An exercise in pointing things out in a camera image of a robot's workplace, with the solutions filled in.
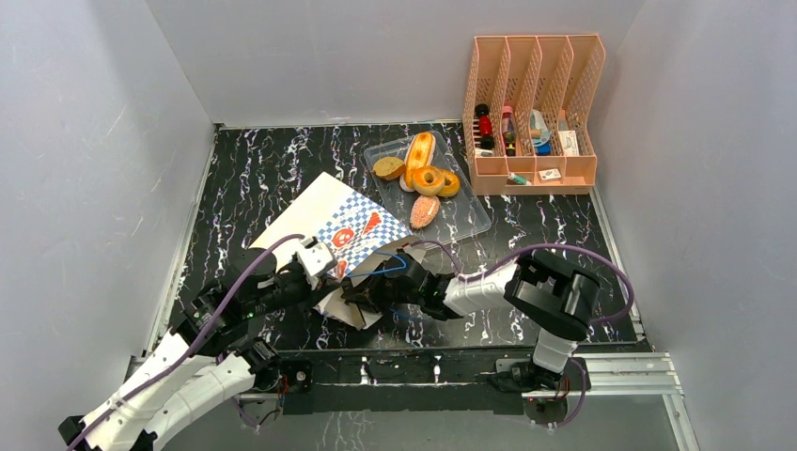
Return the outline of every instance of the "blue and white checkered pattern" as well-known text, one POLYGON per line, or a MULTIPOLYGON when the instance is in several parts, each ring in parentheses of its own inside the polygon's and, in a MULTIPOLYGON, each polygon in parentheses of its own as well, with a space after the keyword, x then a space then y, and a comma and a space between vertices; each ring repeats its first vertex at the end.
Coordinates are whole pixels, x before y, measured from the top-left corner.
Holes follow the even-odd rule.
POLYGON ((338 261, 346 261, 346 274, 363 262, 377 249, 410 235, 410 230, 399 222, 392 214, 376 202, 362 194, 352 193, 340 209, 333 214, 332 221, 326 223, 318 237, 325 242, 338 261), (379 223, 363 234, 368 221, 376 213, 379 223), (342 247, 333 243, 339 230, 350 229, 354 236, 342 247))

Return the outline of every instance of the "pink frosted pastry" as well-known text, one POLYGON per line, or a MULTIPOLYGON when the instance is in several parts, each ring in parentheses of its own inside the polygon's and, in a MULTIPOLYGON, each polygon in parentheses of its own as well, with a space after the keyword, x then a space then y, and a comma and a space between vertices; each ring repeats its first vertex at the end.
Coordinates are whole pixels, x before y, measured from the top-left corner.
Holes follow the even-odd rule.
POLYGON ((413 204, 413 212, 410 213, 410 226, 412 228, 428 226, 439 209, 440 199, 436 195, 419 196, 413 204))

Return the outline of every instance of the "toy food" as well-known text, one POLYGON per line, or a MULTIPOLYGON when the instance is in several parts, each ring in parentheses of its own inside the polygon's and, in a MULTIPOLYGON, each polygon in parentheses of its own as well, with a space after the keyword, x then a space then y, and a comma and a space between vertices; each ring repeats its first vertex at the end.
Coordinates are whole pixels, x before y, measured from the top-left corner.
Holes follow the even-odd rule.
POLYGON ((413 212, 410 213, 410 226, 412 228, 428 226, 439 209, 440 199, 436 195, 420 195, 413 204, 413 212))
POLYGON ((413 172, 413 188, 422 195, 436 195, 444 185, 443 171, 434 166, 423 166, 413 172))
POLYGON ((407 155, 404 157, 404 175, 398 184, 406 192, 415 191, 413 187, 413 171, 431 163, 431 153, 434 151, 434 135, 429 132, 419 133, 410 144, 407 155))
POLYGON ((453 172, 446 171, 445 169, 441 169, 440 172, 443 173, 443 189, 440 190, 440 193, 437 195, 440 197, 452 197, 456 195, 460 190, 460 178, 453 172))
POLYGON ((401 177, 406 167, 400 158, 384 157, 374 164, 373 172, 380 179, 393 180, 401 177))

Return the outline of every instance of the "blue cable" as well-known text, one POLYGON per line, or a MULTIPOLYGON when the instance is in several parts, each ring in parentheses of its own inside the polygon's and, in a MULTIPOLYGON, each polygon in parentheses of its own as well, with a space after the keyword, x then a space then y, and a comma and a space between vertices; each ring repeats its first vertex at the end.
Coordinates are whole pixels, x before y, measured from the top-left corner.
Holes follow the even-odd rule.
POLYGON ((379 270, 379 271, 375 271, 375 272, 366 272, 365 274, 355 274, 355 275, 349 274, 349 277, 368 277, 369 275, 379 275, 379 274, 385 274, 387 272, 393 272, 393 271, 406 270, 407 269, 407 261, 404 260, 404 258, 401 258, 401 257, 399 257, 396 254, 387 254, 385 252, 379 252, 379 251, 373 251, 373 253, 374 254, 378 254, 380 256, 388 256, 388 257, 398 258, 401 261, 401 266, 399 266, 398 268, 390 268, 389 270, 379 270))

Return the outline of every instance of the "checkered paper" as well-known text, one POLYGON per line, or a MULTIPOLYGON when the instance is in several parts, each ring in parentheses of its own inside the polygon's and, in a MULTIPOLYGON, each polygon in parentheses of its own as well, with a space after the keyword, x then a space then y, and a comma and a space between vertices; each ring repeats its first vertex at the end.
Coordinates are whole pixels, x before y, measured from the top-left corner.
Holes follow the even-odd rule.
POLYGON ((410 230, 387 210, 352 192, 317 236, 337 257, 337 267, 330 273, 342 278, 373 251, 409 235, 410 230))

